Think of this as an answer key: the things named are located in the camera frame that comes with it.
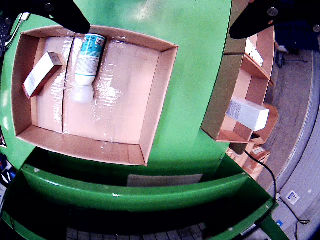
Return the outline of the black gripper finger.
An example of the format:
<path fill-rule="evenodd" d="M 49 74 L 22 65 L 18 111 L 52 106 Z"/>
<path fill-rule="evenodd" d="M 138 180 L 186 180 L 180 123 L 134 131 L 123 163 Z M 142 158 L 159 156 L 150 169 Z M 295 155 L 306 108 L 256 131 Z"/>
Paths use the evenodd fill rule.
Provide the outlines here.
<path fill-rule="evenodd" d="M 315 33 L 320 32 L 318 0 L 255 0 L 230 26 L 233 39 L 245 39 L 269 27 L 294 21 L 305 21 Z"/>
<path fill-rule="evenodd" d="M 1 19 L 14 23 L 19 14 L 30 13 L 50 19 L 75 33 L 88 33 L 91 25 L 72 0 L 2 0 Z"/>

